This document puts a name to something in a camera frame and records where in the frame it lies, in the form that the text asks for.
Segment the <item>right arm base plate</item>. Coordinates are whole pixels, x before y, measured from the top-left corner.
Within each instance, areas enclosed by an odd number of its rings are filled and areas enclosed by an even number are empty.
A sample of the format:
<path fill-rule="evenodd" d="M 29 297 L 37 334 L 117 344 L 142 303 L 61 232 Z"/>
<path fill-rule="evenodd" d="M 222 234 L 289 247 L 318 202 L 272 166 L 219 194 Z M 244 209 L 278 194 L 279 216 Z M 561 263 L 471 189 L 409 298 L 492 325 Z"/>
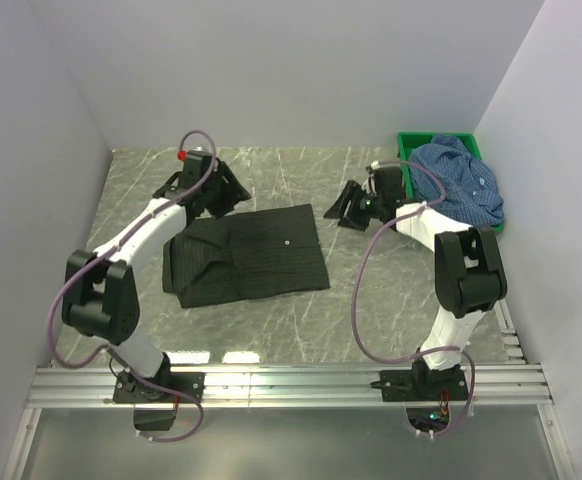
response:
<path fill-rule="evenodd" d="M 442 374 L 414 369 L 382 370 L 370 386 L 384 403 L 403 403 L 408 425 L 416 436 L 433 440 L 450 432 L 469 414 L 474 385 L 456 366 Z"/>

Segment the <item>black pinstripe long sleeve shirt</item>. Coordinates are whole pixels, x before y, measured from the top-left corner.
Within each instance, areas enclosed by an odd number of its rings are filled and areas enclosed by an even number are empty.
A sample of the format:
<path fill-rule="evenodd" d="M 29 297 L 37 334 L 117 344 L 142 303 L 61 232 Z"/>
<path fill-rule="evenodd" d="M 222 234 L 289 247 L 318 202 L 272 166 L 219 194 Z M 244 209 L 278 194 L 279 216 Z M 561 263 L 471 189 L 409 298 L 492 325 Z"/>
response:
<path fill-rule="evenodd" d="M 329 287 L 309 204 L 199 219 L 163 249 L 162 289 L 184 309 Z"/>

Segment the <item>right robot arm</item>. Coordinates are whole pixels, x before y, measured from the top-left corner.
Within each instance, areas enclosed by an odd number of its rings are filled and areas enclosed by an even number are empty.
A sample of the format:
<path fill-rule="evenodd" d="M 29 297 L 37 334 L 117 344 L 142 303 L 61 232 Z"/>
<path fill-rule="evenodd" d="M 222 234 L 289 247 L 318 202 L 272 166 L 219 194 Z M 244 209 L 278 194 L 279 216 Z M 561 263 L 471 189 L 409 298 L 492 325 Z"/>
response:
<path fill-rule="evenodd" d="M 507 293 L 507 280 L 492 227 L 475 227 L 437 211 L 446 198 L 440 180 L 432 200 L 408 196 L 404 161 L 375 162 L 367 180 L 348 181 L 325 212 L 339 227 L 364 231 L 371 220 L 430 250 L 434 255 L 434 291 L 439 309 L 430 333 L 413 355 L 408 371 L 381 373 L 374 387 L 384 400 L 467 400 L 472 382 L 460 363 L 480 320 Z"/>

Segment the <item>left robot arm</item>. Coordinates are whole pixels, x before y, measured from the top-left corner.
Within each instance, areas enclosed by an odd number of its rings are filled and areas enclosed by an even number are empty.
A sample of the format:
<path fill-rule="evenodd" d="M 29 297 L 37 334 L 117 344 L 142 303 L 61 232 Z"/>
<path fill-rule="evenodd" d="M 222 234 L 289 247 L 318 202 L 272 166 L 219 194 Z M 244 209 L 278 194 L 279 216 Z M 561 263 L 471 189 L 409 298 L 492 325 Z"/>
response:
<path fill-rule="evenodd" d="M 181 170 L 152 195 L 123 230 L 94 251 L 75 251 L 67 260 L 65 284 L 53 305 L 65 325 L 103 340 L 104 349 L 150 402 L 172 390 L 170 360 L 139 331 L 135 276 L 168 241 L 202 213 L 221 218 L 249 199 L 230 168 L 204 151 L 179 151 Z"/>

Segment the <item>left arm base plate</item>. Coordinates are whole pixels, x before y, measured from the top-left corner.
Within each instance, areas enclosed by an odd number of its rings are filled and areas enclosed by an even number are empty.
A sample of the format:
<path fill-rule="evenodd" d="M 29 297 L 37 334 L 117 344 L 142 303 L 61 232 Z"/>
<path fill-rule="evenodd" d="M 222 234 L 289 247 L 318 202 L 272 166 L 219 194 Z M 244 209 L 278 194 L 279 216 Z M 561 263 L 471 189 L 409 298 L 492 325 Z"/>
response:
<path fill-rule="evenodd" d="M 156 389 L 122 371 L 117 375 L 112 403 L 134 407 L 133 424 L 140 432 L 167 432 L 174 426 L 180 405 L 201 402 L 204 380 L 201 372 L 170 373 Z"/>

